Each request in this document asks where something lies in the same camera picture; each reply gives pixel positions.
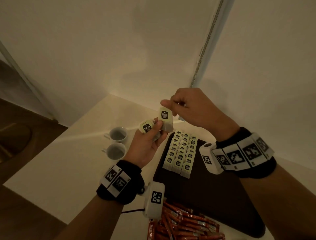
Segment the cable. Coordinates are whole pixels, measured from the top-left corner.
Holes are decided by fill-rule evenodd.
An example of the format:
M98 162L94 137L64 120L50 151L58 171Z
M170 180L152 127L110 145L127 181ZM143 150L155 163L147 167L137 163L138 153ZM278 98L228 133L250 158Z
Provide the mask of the cable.
M135 209L135 210L125 211L125 212L121 212L121 213L138 212L138 211L143 212L143 211L145 211L145 209L144 209L144 208L140 208L140 209Z

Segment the cup handle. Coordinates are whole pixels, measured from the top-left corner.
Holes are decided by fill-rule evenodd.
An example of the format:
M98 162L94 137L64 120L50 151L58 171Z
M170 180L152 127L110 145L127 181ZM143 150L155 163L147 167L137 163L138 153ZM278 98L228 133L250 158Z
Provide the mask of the cup handle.
M108 133L105 133L104 136L105 136L107 139L111 139L111 138L110 138L110 135L109 135Z

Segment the left hand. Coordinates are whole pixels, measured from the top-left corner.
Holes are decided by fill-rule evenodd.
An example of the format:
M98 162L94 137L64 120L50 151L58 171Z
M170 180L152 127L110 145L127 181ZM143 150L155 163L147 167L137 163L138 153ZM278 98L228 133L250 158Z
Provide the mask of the left hand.
M162 121L157 121L153 128L142 134L138 129L135 132L130 149L126 153L125 160L129 161L140 168L146 166L154 157L160 144L167 138L168 133L165 131L160 131L162 127ZM154 136L160 131L161 136L159 139L153 142Z

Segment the hand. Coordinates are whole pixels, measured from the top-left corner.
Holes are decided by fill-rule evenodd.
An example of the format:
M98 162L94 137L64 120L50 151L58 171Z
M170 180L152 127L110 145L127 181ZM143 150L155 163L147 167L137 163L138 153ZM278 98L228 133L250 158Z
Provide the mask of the hand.
M136 130L130 149L124 158L126 161L129 161L140 168L146 166L153 159L157 148L168 135L167 132L160 131L162 121L158 121L158 118L155 118L154 120L156 121L156 124L149 132L142 134L138 129ZM153 142L154 136L159 131L161 133L160 138Z
M218 141L233 136L239 126L219 110L199 88L179 88L170 100L160 104L188 123L208 130Z

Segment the right hand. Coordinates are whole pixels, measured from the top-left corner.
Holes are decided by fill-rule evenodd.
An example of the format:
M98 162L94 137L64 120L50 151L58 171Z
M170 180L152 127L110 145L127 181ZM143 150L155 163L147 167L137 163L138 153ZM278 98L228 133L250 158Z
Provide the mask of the right hand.
M205 128L218 141L230 138L239 130L238 124L219 110L199 88L179 88L170 100L162 100L160 104L170 109L174 116L179 114L188 123Z

